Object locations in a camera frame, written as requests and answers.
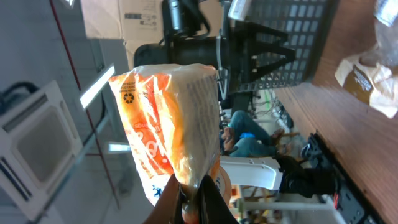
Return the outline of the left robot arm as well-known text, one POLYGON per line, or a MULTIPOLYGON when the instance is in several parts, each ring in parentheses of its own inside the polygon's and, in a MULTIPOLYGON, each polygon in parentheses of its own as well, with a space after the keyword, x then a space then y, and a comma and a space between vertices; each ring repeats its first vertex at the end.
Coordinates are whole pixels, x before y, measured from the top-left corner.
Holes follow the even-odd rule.
POLYGON ((217 71, 222 98, 231 81, 254 82, 295 60, 295 50, 283 46, 285 32, 241 20, 231 26, 229 14, 244 11, 248 1, 221 1, 221 28, 210 36, 211 26, 199 8, 199 1, 162 1, 163 38, 157 44, 144 44, 134 53, 134 66, 200 63, 217 71))

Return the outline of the large teal tissue pack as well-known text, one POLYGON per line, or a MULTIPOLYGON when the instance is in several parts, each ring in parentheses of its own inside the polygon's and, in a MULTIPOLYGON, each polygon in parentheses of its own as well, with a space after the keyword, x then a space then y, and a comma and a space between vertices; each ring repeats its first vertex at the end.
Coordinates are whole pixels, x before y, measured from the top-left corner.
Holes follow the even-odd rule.
POLYGON ((374 17, 384 25, 393 25, 398 14, 398 0, 377 0, 374 17))

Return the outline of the orange tissue pack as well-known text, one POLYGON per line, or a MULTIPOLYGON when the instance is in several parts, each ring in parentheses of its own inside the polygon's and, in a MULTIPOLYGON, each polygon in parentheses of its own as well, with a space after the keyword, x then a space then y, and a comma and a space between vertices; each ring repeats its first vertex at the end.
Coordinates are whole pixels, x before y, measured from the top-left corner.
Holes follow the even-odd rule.
POLYGON ((209 65, 144 65, 109 85, 145 195, 155 205, 171 175, 193 196, 211 176, 224 200, 220 167, 216 69, 209 65))

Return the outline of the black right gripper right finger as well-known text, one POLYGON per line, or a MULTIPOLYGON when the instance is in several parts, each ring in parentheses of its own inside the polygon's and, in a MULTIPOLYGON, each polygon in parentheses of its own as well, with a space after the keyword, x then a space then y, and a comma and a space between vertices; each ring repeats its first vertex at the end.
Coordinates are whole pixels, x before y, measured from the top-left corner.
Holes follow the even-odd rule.
POLYGON ((199 188, 200 224, 238 224, 213 181, 204 176, 199 188))

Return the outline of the brown bread bag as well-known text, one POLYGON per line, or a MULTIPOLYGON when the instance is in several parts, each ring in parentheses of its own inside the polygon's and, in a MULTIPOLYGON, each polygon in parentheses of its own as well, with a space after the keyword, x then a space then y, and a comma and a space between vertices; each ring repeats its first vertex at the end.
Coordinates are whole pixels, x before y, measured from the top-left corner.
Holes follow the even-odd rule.
POLYGON ((373 48, 344 58, 335 72, 339 85, 389 119, 397 114, 397 21, 375 23, 373 48))

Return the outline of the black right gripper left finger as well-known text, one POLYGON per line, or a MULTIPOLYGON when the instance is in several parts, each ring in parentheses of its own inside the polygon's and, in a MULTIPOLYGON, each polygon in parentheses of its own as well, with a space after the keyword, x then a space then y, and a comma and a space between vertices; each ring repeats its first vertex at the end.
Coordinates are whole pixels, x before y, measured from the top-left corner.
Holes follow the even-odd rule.
POLYGON ((143 224, 183 224, 180 183, 173 174, 143 224))

